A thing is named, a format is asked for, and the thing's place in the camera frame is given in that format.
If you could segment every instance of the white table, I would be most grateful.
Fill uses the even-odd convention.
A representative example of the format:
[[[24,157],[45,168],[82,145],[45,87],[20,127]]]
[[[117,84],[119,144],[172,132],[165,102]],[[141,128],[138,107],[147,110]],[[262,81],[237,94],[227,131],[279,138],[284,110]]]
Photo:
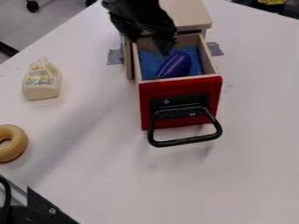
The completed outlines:
[[[120,40],[96,4],[0,66],[0,123],[31,139],[1,168],[86,224],[298,223],[299,21],[204,2],[214,21],[207,41],[226,54],[215,58],[225,78],[220,140],[148,144],[135,84],[122,66],[106,66]],[[63,92],[26,101],[21,82],[40,56],[63,72]]]

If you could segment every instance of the cabinet top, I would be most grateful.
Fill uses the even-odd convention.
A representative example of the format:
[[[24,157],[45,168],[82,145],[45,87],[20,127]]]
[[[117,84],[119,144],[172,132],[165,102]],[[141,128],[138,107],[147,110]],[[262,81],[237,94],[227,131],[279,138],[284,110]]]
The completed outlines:
[[[212,19],[200,0],[160,0],[180,32],[212,27]]]

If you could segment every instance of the toy eggplant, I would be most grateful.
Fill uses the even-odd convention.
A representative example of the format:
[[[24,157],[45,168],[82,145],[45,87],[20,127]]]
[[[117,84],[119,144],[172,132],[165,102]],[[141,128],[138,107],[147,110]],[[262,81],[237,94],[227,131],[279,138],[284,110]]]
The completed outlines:
[[[192,60],[188,53],[174,52],[160,66],[156,72],[159,79],[188,76],[191,71]]]

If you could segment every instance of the drawer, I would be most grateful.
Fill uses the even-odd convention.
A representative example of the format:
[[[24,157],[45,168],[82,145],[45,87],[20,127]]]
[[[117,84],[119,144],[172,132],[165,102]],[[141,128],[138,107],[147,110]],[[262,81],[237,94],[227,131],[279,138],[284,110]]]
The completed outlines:
[[[134,74],[139,92],[142,130],[149,129],[150,118],[156,109],[163,108],[163,106],[171,109],[171,107],[180,107],[180,105],[183,107],[199,102],[208,108],[213,116],[216,116],[222,87],[222,77],[219,75],[203,34],[179,35],[174,49],[185,49],[188,46],[195,46],[198,49],[204,74],[181,78],[143,80],[139,51],[146,50],[156,53],[157,49],[151,41],[140,41],[132,45]],[[206,115],[193,113],[188,109],[185,113],[184,110],[180,111],[183,114],[177,117],[174,115],[165,115],[157,119],[154,123],[155,129],[211,122],[211,119]]]

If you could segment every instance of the blue cloth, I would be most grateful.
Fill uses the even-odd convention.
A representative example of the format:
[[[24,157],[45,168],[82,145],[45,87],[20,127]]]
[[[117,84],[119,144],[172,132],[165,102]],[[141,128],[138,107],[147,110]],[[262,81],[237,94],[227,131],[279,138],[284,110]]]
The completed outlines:
[[[203,68],[200,63],[198,55],[198,49],[195,46],[189,46],[185,49],[173,50],[170,55],[175,51],[188,53],[192,60],[192,67],[189,75],[201,75],[204,74]],[[143,74],[143,80],[154,80],[156,79],[156,72],[163,64],[167,57],[163,57],[161,54],[156,54],[148,51],[139,51],[139,60],[141,63],[141,69]]]

